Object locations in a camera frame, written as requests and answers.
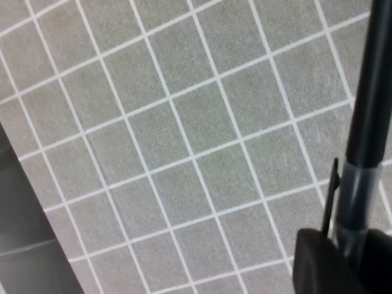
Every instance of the gray tile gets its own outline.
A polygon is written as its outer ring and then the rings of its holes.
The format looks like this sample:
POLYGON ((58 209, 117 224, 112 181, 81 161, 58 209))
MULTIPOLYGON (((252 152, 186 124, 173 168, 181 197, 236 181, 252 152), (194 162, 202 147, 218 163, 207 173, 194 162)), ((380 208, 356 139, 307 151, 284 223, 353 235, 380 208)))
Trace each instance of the gray tile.
POLYGON ((95 55, 78 7, 69 1, 38 19, 59 71, 95 55))
POLYGON ((149 169, 189 155, 168 103, 131 117, 130 123, 149 169))
POLYGON ((41 154, 20 162, 43 208, 61 203, 60 195, 41 154))
POLYGON ((372 215, 369 226, 370 228, 377 228, 384 232, 392 229, 391 222, 388 218, 388 214, 386 213, 384 202, 382 201, 381 194, 378 189, 374 195, 372 215))
POLYGON ((175 105, 194 153, 236 139, 217 84, 181 96, 175 105))
POLYGON ((84 129, 121 115, 98 61, 66 75, 62 80, 84 129))
POLYGON ((153 180, 172 225, 211 214, 192 162, 157 173, 153 180))
POLYGON ((299 229, 320 228, 323 208, 315 189, 271 200, 268 206, 288 256, 294 254, 299 229))
POLYGON ((131 289, 135 294, 146 293, 127 246, 94 256, 91 262, 105 293, 123 294, 131 289))
POLYGON ((57 81, 22 96, 43 146, 78 133, 78 127, 57 81))
POLYGON ((102 187, 82 139, 76 139, 47 151, 47 156, 66 199, 93 192, 102 187))
POLYGON ((249 294, 259 294, 265 289, 268 294, 295 294, 293 282, 285 265, 273 265, 242 274, 249 294))
POLYGON ((79 262, 72 262, 71 267, 79 280, 81 287, 85 294, 96 294, 99 293, 97 283, 94 280, 94 276, 90 270, 90 267, 86 260, 80 260, 79 262))
POLYGON ((29 17, 30 13, 23 0, 4 0, 0 3, 0 31, 29 17))
POLYGON ((239 294, 243 292, 237 276, 224 277, 197 285, 197 291, 199 294, 239 294))
POLYGON ((201 157, 198 164, 217 211, 259 199, 239 145, 201 157))
POLYGON ((326 38, 291 49, 275 60, 295 116, 347 98, 326 38))
POLYGON ((170 292, 166 292, 168 294, 194 294, 194 291, 192 288, 183 288, 183 289, 179 289, 179 290, 174 290, 174 291, 170 291, 170 292))
POLYGON ((125 112, 165 97, 144 41, 106 57, 105 62, 125 112))
POLYGON ((133 247, 151 291, 188 283, 168 233, 137 242, 133 247))
POLYGON ((75 202, 69 208, 88 252, 125 241, 105 193, 75 202))
POLYGON ((234 73, 222 82, 242 135, 288 120, 268 61, 234 73))
POLYGON ((255 6, 272 50, 323 29, 313 0, 255 0, 255 6))
POLYGON ((298 123, 318 180, 330 177, 335 157, 344 158, 351 117, 346 105, 298 123))
POLYGON ((367 30, 368 19, 365 19, 332 32, 337 55, 342 63, 351 93, 354 96, 356 96, 356 88, 360 79, 367 30))
POLYGON ((136 0, 135 4, 146 31, 189 11, 186 0, 136 0))
POLYGON ((190 275, 199 280, 233 270, 215 220, 206 220, 175 231, 190 275))
POLYGON ((31 7, 35 12, 38 12, 56 2, 57 0, 30 0, 31 7))
POLYGON ((248 1, 222 1, 198 17, 218 72, 265 54, 248 1))
POLYGON ((251 139, 246 147, 266 196, 312 182, 292 126, 251 139))
POLYGON ((33 22, 2 37, 0 48, 19 90, 53 75, 48 56, 33 22))
POLYGON ((112 195, 130 239, 167 227, 146 178, 113 189, 112 195))
POLYGON ((83 10, 101 51, 140 35, 139 25, 127 0, 82 0, 83 10))
POLYGON ((220 217, 239 268, 282 258, 263 205, 220 217))
POLYGON ((390 205, 392 205, 392 165, 387 165, 386 167, 383 167, 380 179, 382 180, 382 183, 384 185, 386 197, 390 205))
POLYGON ((124 121, 89 134, 88 140, 108 184, 144 172, 124 121))
POLYGON ((38 149, 18 100, 15 99, 0 105, 0 122, 17 156, 38 149))
POLYGON ((171 93, 213 76, 192 18, 152 35, 150 41, 171 93))
POLYGON ((4 68, 3 63, 0 62, 0 100, 7 98, 14 93, 6 69, 4 68))
POLYGON ((76 231, 66 209, 59 208, 49 211, 47 217, 67 258, 70 259, 82 256, 83 251, 78 236, 76 235, 76 231))
POLYGON ((195 8, 199 7, 201 5, 204 5, 206 3, 209 3, 209 2, 211 2, 211 0, 192 0, 192 3, 193 3, 195 8))
POLYGON ((320 4, 329 26, 368 12, 371 8, 371 0, 320 0, 320 4))

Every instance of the floor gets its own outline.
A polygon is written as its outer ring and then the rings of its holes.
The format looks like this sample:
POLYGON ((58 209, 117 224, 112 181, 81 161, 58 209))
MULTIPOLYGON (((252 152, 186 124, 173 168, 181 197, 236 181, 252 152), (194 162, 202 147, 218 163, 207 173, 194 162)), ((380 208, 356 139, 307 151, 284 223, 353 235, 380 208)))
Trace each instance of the floor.
MULTIPOLYGON (((0 2, 0 121, 85 293, 293 293, 369 6, 0 2)), ((392 140, 383 164, 391 233, 392 140)))

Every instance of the metal tube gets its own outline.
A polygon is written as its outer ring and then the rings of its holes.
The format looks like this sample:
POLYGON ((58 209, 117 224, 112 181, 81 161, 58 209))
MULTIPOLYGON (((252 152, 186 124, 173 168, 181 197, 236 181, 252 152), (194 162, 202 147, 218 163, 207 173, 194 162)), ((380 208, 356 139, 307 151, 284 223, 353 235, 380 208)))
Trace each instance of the metal tube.
POLYGON ((361 265, 391 111, 392 1, 375 0, 334 226, 334 240, 354 270, 361 265))

